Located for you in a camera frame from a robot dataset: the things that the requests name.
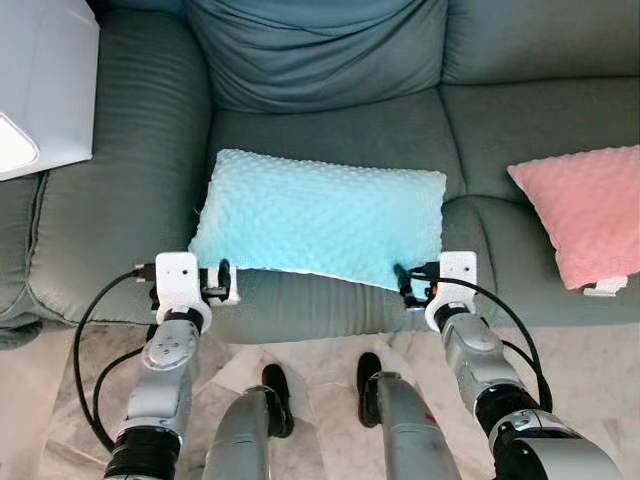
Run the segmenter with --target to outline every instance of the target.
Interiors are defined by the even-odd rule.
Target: pink pillow
[[[540,215],[567,288],[640,271],[640,145],[507,170]]]

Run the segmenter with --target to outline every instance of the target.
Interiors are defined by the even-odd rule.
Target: white lamp
[[[0,0],[0,181],[91,158],[98,37],[84,0]]]

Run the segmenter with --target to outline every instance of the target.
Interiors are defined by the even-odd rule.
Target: sofa cushion
[[[29,284],[46,315],[78,321],[134,264],[184,250],[204,186],[206,66],[171,16],[115,11],[101,25],[94,158],[48,175]],[[149,287],[129,282],[93,318],[152,323]]]
[[[184,0],[101,0],[92,2],[94,10],[104,14],[110,10],[126,8],[184,16]]]
[[[631,323],[640,311],[640,275],[616,298],[587,297],[567,290],[549,236],[530,205],[468,197],[482,222],[491,252],[496,290],[528,326]],[[498,319],[512,325],[504,314]]]
[[[238,148],[359,167],[438,170],[447,175],[445,199],[465,191],[456,147],[435,89],[332,112],[220,111],[214,119],[212,142],[212,158],[223,148]]]
[[[449,0],[445,83],[640,73],[637,0]]]
[[[0,350],[13,350],[35,340],[42,331],[42,321],[32,313],[18,315],[11,328],[0,328]]]
[[[507,166],[639,143],[638,78],[442,86],[469,193],[526,197]]]
[[[443,248],[478,253],[479,283],[493,290],[493,272],[475,206],[443,207]],[[365,333],[426,330],[423,312],[406,311],[398,293],[316,275],[238,271],[242,301],[216,308],[214,335],[232,343],[296,341]],[[479,303],[481,311],[493,306]]]
[[[216,104],[329,110],[440,80],[446,0],[188,0]]]

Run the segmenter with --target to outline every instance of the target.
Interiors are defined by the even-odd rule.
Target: pillow
[[[640,146],[512,165],[567,288],[640,271]]]
[[[203,267],[227,258],[397,290],[394,264],[440,253],[445,180],[221,150],[189,249]]]

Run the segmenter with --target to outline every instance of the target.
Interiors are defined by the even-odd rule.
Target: back cushion
[[[638,0],[449,0],[443,82],[638,75]]]
[[[102,10],[125,8],[170,13],[178,17],[184,15],[184,0],[98,0],[94,1],[93,4],[95,5],[94,8]]]
[[[300,113],[440,81],[446,0],[187,0],[218,106]]]

